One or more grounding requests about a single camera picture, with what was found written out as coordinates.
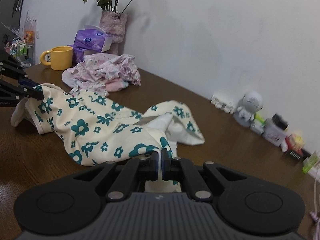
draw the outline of brown tabletop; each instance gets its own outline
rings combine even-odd
[[[36,65],[26,70],[38,83],[53,83],[70,91],[61,80],[62,71]],[[306,213],[298,233],[312,239],[314,180],[301,171],[302,164],[282,154],[278,147],[241,127],[230,114],[216,109],[209,100],[178,85],[140,70],[141,87],[130,85],[109,98],[144,113],[150,106],[166,101],[184,102],[191,109],[206,142],[200,146],[178,145],[178,155],[202,165],[212,160],[246,174],[295,190],[305,202]],[[86,167],[75,163],[63,142],[53,132],[39,135],[23,120],[10,125],[13,108],[0,108],[0,239],[13,239],[20,228],[13,215],[13,203],[28,188],[63,177]]]

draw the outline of purple tissue package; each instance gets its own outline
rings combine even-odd
[[[95,54],[97,52],[95,52],[94,50],[88,50],[88,49],[84,49],[84,48],[79,48],[76,45],[68,45],[70,47],[73,47],[73,62],[74,63],[80,63],[83,61],[83,56],[85,55],[92,55]]]
[[[77,32],[74,45],[78,48],[94,50],[98,53],[110,49],[112,36],[108,36],[101,28],[85,25],[85,30]]]

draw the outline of vase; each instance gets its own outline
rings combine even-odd
[[[106,52],[118,54],[119,43],[123,41],[125,34],[125,24],[128,15],[126,13],[103,11],[99,27],[108,35],[112,36],[112,44]]]

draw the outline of crumpled pink garment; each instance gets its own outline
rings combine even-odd
[[[97,53],[84,56],[83,62],[62,73],[62,81],[72,87],[71,93],[80,89],[104,94],[126,88],[130,81],[140,86],[140,73],[134,63],[134,56],[123,54],[121,56]]]

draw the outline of mug handle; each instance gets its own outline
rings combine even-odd
[[[51,65],[51,62],[48,62],[44,59],[45,55],[51,53],[50,50],[47,50],[45,52],[43,52],[41,55],[40,55],[40,62],[42,65],[45,65],[45,66],[50,66]]]

